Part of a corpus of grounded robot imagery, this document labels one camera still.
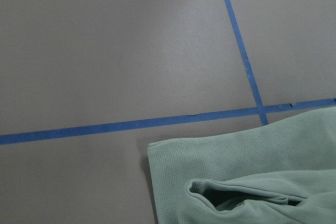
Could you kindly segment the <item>olive green long-sleeve shirt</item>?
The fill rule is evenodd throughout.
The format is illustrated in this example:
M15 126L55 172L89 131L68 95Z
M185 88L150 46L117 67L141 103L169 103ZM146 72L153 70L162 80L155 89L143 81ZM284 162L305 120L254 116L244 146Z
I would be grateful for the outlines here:
M148 147L159 223L335 223L335 108Z

